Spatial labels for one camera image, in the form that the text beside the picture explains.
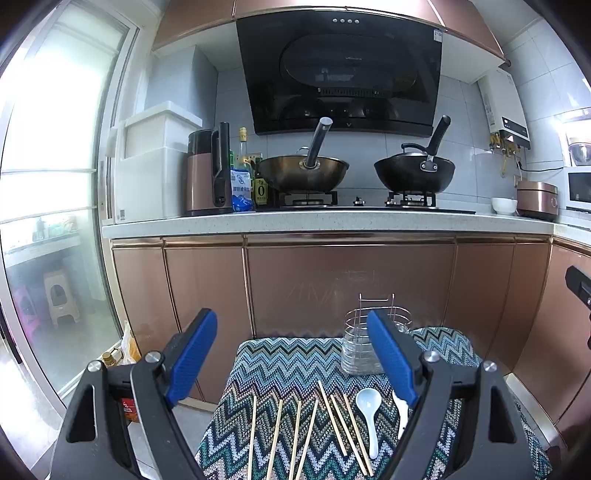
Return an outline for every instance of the plastic stool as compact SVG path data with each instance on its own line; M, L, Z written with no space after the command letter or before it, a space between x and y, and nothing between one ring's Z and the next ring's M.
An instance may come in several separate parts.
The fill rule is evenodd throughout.
M72 296L66 273L63 270L46 273L43 275L43 283L53 326L57 328L57 320L66 315L71 315L74 321L78 322L80 312Z

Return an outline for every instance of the black wok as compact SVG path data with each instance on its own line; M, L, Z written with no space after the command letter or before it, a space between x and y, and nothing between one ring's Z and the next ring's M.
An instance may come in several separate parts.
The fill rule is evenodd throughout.
M374 168L384 186L395 193L438 193L445 190L452 181L456 166L436 155L451 123L451 119L444 115L427 147L402 144L403 153L376 162ZM406 152L407 148L416 148L420 152Z

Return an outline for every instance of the ceramic spoon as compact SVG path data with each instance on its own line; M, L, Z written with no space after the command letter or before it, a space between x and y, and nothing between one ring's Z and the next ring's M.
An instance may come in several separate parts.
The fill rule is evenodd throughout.
M369 457L378 457L378 435L375 431L374 415L382 404L382 395L375 388L364 388L355 397L357 408L365 417L369 433Z

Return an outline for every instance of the white storage container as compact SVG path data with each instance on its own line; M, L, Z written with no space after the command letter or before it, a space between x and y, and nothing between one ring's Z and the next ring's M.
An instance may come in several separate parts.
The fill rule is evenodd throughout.
M162 147L117 162L115 222L143 222L184 214L186 151Z
M122 158L168 147L187 152L191 132L203 121L172 102L164 102L128 118L119 128L117 142L125 143Z

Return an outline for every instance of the black range hood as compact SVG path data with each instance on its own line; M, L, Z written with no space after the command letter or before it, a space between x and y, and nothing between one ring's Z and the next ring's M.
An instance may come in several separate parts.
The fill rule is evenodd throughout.
M413 20L301 10L236 22L257 134L333 129L433 133L441 31Z

